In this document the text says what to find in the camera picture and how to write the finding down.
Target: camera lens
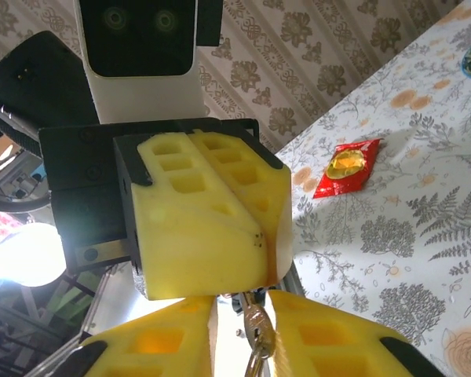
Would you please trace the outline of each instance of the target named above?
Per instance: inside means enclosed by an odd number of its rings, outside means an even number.
[[[171,32],[173,31],[177,26],[177,19],[176,16],[170,12],[169,10],[161,10],[157,13],[155,16],[155,27],[159,31],[163,32]]]
[[[110,29],[115,31],[122,30],[127,25],[126,11],[112,6],[104,11],[103,20]]]

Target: screw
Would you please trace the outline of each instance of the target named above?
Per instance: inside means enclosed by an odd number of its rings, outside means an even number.
[[[92,165],[86,170],[86,176],[90,181],[97,181],[101,178],[102,172],[98,165]]]
[[[85,143],[92,143],[95,139],[94,132],[89,128],[82,128],[78,136]]]
[[[89,262],[95,261],[97,259],[97,256],[98,252],[94,248],[90,248],[84,251],[84,258]]]

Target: white tablecloth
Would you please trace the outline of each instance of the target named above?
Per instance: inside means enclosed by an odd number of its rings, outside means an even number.
[[[470,46],[465,1],[278,154],[294,173],[307,297],[395,328],[460,377],[471,377]],[[375,137],[362,192],[312,198],[335,145]]]

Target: white camera housing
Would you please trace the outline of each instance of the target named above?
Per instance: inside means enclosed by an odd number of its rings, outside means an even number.
[[[95,3],[103,3],[103,7],[106,7],[106,10],[103,13],[97,13],[98,10],[94,11]],[[119,12],[112,9],[117,9],[115,3],[118,5],[122,4],[123,7],[129,6],[134,8],[131,9],[129,15],[122,13],[119,15]],[[140,19],[144,13],[139,11],[138,7],[152,7],[157,1],[150,2],[150,0],[126,0],[116,1],[116,0],[75,0],[75,15],[77,19],[77,28],[80,38],[80,46],[82,50],[82,60],[84,65],[84,70],[86,72],[87,80],[89,82],[89,87],[93,95],[94,104],[97,110],[98,118],[101,124],[106,123],[127,123],[127,122],[140,122],[148,120],[165,120],[165,119],[187,119],[187,118],[202,118],[205,116],[205,108],[203,102],[203,91],[200,85],[199,72],[196,62],[196,45],[195,45],[195,35],[197,29],[197,0],[187,0],[185,3],[190,5],[191,12],[182,13],[179,12],[178,18],[180,21],[185,20],[187,17],[187,23],[190,26],[190,30],[185,30],[181,22],[178,27],[178,34],[183,33],[180,37],[173,40],[173,37],[164,33],[163,45],[160,47],[155,47],[155,44],[150,45],[150,40],[148,40],[149,45],[154,49],[155,58],[162,58],[161,49],[169,50],[168,57],[171,57],[171,54],[175,54],[175,51],[178,53],[183,53],[183,57],[187,61],[186,64],[183,64],[183,69],[185,72],[181,72],[179,75],[168,75],[168,66],[171,64],[167,63],[167,59],[164,61],[159,61],[154,58],[154,53],[147,55],[147,59],[136,59],[132,61],[120,62],[119,67],[113,70],[109,69],[109,73],[102,75],[98,73],[101,69],[97,69],[97,63],[101,67],[109,67],[111,64],[117,65],[117,60],[125,60],[125,53],[119,53],[114,57],[111,56],[112,50],[112,41],[111,38],[119,40],[124,38],[122,33],[119,34],[119,27],[122,23],[127,22],[126,17],[129,17],[131,20]],[[158,3],[167,4],[168,1],[162,0]],[[167,16],[164,16],[165,20],[161,24],[161,27],[165,24],[168,25],[173,22],[168,21]],[[162,22],[159,18],[155,18],[155,23]],[[105,26],[110,25],[113,27],[111,29],[114,32],[114,35],[106,36],[104,33],[104,26],[100,24],[106,23]],[[85,30],[85,26],[91,28],[91,30]],[[133,31],[137,38],[146,39],[148,36],[146,32],[148,31],[148,25],[143,20],[137,20],[136,24],[131,24],[133,26]],[[140,27],[145,28],[145,33],[143,30],[137,30]],[[156,33],[154,30],[150,32],[155,37],[155,40],[162,38],[160,34]],[[106,41],[107,50],[94,51],[95,49],[100,48],[100,44],[97,39],[101,36],[101,44]],[[126,36],[127,41],[129,38],[134,38],[133,36]],[[179,47],[174,49],[169,44],[177,42],[178,39],[181,43],[187,43],[187,48],[184,47],[184,44],[181,45],[183,48]],[[146,53],[146,51],[135,51],[139,53]],[[96,57],[96,59],[91,59],[91,54]],[[134,70],[133,64],[137,64],[139,67]],[[150,63],[153,64],[160,72],[160,75],[154,75],[154,69],[151,68],[151,75],[141,75],[140,71],[145,70],[148,72],[147,65]],[[129,74],[120,75],[120,71],[127,71]]]

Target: wrapped candy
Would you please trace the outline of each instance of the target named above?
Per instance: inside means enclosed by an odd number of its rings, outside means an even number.
[[[375,164],[380,140],[337,145],[314,193],[314,199],[363,189]]]

